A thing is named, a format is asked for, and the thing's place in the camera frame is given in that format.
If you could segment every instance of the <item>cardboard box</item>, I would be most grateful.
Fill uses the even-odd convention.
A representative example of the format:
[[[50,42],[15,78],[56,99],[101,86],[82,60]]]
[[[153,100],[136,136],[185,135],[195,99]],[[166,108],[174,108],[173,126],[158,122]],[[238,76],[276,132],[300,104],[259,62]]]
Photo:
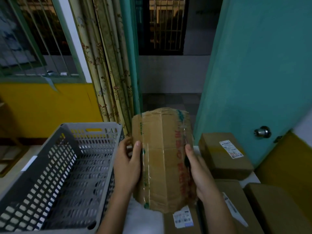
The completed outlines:
[[[166,213],[163,215],[164,233],[165,234],[201,234],[201,225],[197,214],[196,206],[189,205],[189,211],[193,220],[193,226],[176,228],[174,215],[172,213]]]
[[[249,183],[244,192],[266,233],[312,233],[309,220],[290,195],[280,187]]]
[[[145,208],[162,213],[174,213],[194,203],[196,186],[185,166],[185,143],[193,146],[189,114],[159,108],[135,115],[132,136],[143,147],[134,198]]]
[[[252,208],[248,202],[247,197],[244,194],[237,180],[217,179],[216,185],[220,192],[225,193],[228,199],[231,201],[236,211],[241,215],[244,221],[247,223],[247,227],[240,218],[239,220],[233,218],[238,234],[264,234]]]
[[[227,140],[234,146],[227,148],[230,149],[231,155],[224,149],[225,145],[223,144],[223,147],[220,144]],[[203,133],[198,147],[215,179],[243,180],[254,170],[252,163],[232,133]]]

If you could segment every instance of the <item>door knob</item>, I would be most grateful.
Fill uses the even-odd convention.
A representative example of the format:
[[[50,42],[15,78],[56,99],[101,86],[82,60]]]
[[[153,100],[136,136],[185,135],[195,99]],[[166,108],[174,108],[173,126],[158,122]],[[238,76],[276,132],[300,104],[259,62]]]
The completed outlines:
[[[254,134],[256,137],[270,138],[271,130],[267,126],[261,126],[260,129],[255,129]]]

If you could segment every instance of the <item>white table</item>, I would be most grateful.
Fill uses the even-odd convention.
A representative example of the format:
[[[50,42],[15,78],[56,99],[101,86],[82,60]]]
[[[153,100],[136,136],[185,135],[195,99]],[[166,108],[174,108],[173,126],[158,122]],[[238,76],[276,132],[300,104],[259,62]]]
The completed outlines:
[[[200,155],[198,146],[194,146],[194,152],[195,154]],[[254,172],[239,183],[241,187],[244,188],[245,185],[251,182],[260,183]],[[164,232],[163,229],[163,218],[161,212],[147,210],[135,201],[134,198],[131,198],[124,224],[124,234],[162,234]]]

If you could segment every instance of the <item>floral curtain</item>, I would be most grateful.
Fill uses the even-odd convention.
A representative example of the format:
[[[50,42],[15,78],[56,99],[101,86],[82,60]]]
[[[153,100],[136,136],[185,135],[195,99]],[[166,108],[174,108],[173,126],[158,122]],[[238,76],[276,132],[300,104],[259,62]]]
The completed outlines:
[[[131,78],[119,0],[69,0],[104,122],[131,134]]]

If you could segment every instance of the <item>hand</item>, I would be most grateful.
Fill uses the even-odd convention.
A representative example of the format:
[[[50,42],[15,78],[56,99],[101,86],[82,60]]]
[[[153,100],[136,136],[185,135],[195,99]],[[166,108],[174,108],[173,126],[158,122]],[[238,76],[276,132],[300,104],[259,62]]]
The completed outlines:
[[[131,142],[131,137],[119,143],[114,162],[115,190],[131,195],[140,177],[141,163],[141,142],[135,142],[132,157],[127,154],[127,145]]]
[[[191,164],[191,173],[197,186],[197,196],[205,203],[209,192],[218,189],[204,159],[196,156],[189,144],[185,145],[185,152]]]

